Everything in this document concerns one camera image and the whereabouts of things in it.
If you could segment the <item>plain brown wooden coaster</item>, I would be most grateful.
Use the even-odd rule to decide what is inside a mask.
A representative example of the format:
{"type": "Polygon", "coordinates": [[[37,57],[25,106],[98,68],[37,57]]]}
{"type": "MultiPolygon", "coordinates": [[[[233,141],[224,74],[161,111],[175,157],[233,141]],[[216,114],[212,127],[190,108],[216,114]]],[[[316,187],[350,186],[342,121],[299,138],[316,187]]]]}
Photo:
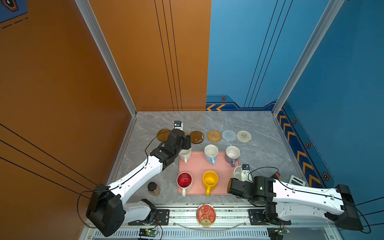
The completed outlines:
{"type": "Polygon", "coordinates": [[[170,132],[171,132],[171,130],[169,130],[169,129],[162,129],[162,130],[158,131],[158,133],[157,133],[157,139],[158,139],[160,142],[165,142],[165,141],[167,141],[170,132]]]}

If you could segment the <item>cream mug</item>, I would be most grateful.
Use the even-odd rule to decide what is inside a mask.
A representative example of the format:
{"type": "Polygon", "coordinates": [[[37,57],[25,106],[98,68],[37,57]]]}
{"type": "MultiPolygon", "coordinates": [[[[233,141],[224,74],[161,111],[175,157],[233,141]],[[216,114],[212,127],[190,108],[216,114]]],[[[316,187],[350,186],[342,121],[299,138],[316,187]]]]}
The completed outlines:
{"type": "Polygon", "coordinates": [[[187,164],[188,160],[191,158],[191,155],[192,155],[192,149],[189,148],[187,150],[181,150],[179,153],[179,158],[181,161],[187,164]]]}

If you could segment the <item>glossy dark brown coaster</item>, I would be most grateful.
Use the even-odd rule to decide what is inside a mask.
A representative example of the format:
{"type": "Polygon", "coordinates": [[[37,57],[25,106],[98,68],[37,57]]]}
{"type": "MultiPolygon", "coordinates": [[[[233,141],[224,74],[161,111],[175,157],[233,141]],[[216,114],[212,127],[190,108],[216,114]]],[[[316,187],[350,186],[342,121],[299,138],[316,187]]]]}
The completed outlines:
{"type": "Polygon", "coordinates": [[[201,144],[205,138],[204,134],[200,131],[191,132],[190,137],[193,144],[201,144]]]}

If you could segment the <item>white mug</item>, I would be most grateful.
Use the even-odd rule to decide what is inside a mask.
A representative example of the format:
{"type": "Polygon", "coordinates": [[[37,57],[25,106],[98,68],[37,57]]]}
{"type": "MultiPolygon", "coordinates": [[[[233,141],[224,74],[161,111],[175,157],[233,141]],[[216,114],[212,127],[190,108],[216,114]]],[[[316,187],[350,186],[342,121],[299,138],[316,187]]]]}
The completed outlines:
{"type": "Polygon", "coordinates": [[[239,180],[239,181],[243,181],[242,179],[242,172],[243,172],[243,169],[242,169],[242,166],[238,166],[234,169],[234,172],[233,172],[233,178],[239,180]]]}

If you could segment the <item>light blue mug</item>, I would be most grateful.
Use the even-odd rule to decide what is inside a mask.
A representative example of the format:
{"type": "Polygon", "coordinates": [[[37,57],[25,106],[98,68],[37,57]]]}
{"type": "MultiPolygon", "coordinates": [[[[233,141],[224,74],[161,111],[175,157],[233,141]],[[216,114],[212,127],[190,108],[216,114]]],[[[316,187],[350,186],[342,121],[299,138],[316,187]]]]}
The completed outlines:
{"type": "Polygon", "coordinates": [[[215,145],[207,145],[204,149],[205,159],[208,163],[215,165],[219,150],[215,145]]]}

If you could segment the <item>woven rattan coaster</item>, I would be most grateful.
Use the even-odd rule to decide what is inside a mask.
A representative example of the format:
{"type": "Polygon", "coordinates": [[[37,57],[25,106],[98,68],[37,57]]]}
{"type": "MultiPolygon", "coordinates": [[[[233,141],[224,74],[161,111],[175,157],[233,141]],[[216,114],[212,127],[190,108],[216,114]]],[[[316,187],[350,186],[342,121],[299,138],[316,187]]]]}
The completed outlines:
{"type": "Polygon", "coordinates": [[[207,133],[207,139],[210,142],[217,143],[222,139],[222,134],[217,130],[212,130],[207,133]]]}

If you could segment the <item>purple mug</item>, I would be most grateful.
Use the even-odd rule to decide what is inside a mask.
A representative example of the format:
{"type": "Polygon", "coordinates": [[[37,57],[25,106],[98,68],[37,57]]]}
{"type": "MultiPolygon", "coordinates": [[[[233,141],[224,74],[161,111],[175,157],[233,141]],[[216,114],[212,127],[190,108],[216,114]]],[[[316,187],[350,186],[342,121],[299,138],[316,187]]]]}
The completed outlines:
{"type": "Polygon", "coordinates": [[[226,149],[225,161],[233,168],[236,166],[236,162],[239,160],[241,151],[235,146],[229,146],[226,149]]]}

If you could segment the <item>yellow mug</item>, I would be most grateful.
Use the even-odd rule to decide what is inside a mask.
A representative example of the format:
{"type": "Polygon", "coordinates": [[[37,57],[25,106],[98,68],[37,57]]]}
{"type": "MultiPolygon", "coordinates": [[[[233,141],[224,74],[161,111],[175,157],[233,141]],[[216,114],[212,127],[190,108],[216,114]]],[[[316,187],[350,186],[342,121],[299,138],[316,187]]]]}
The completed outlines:
{"type": "Polygon", "coordinates": [[[216,188],[219,182],[219,176],[214,171],[207,171],[203,174],[203,187],[206,190],[206,196],[209,196],[216,188]]]}

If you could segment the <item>blue grey woven coaster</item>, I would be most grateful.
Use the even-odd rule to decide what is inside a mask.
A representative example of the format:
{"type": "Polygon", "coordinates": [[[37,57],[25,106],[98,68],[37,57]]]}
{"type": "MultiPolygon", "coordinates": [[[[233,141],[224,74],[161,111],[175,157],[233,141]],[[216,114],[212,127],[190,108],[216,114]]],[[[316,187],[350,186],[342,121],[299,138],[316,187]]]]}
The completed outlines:
{"type": "Polygon", "coordinates": [[[227,142],[234,142],[237,139],[237,134],[232,130],[225,130],[222,132],[222,138],[227,142]]]}

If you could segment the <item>white zigzag woven coaster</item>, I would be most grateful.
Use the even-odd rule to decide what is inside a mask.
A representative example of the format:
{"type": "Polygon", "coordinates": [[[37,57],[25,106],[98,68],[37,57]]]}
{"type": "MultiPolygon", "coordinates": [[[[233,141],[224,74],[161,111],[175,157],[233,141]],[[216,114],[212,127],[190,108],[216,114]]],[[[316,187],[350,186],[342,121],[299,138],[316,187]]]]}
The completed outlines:
{"type": "Polygon", "coordinates": [[[252,140],[252,135],[247,131],[237,132],[237,139],[242,143],[247,143],[252,140]]]}

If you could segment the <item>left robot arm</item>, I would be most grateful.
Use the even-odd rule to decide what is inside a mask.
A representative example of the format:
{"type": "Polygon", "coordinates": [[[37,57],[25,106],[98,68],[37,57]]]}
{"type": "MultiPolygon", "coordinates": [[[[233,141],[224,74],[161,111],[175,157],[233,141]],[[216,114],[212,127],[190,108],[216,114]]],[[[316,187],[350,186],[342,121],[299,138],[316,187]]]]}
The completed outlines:
{"type": "Polygon", "coordinates": [[[140,221],[151,224],[156,218],[156,206],[147,199],[130,204],[128,200],[148,180],[171,165],[180,151],[190,148],[191,137],[180,129],[173,129],[168,139],[152,150],[147,159],[130,173],[107,186],[96,186],[91,191],[86,211],[92,227],[104,237],[109,237],[127,223],[140,221]]]}

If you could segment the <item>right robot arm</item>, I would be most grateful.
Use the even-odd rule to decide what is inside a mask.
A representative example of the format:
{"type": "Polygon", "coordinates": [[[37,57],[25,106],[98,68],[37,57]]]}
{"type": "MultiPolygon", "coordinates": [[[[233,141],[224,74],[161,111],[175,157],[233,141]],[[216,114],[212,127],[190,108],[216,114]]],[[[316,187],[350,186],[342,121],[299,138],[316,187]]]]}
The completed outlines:
{"type": "Polygon", "coordinates": [[[254,177],[252,182],[231,178],[227,192],[254,206],[265,207],[265,221],[273,225],[289,224],[297,219],[317,219],[333,222],[344,230],[364,229],[350,188],[346,185],[322,189],[266,177],[254,177]]]}

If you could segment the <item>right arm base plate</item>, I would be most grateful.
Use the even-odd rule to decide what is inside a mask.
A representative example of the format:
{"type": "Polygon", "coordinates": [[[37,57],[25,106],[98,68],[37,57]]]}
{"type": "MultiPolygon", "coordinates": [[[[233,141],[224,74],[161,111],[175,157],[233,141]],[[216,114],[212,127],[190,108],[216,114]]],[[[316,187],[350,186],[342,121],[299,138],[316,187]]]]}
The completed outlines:
{"type": "Polygon", "coordinates": [[[249,209],[249,220],[252,226],[266,226],[266,225],[284,225],[290,226],[291,221],[282,221],[280,219],[267,219],[265,210],[262,209],[249,209]]]}

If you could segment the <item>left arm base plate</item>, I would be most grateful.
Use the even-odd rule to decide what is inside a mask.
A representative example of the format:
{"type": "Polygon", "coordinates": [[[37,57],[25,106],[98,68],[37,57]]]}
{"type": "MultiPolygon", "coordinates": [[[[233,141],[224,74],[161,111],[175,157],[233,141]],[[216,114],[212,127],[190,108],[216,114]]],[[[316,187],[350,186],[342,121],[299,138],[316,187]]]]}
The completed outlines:
{"type": "Polygon", "coordinates": [[[161,226],[167,226],[170,220],[170,210],[169,209],[159,209],[156,210],[156,214],[151,221],[133,221],[128,223],[129,226],[155,226],[158,223],[161,226]]]}

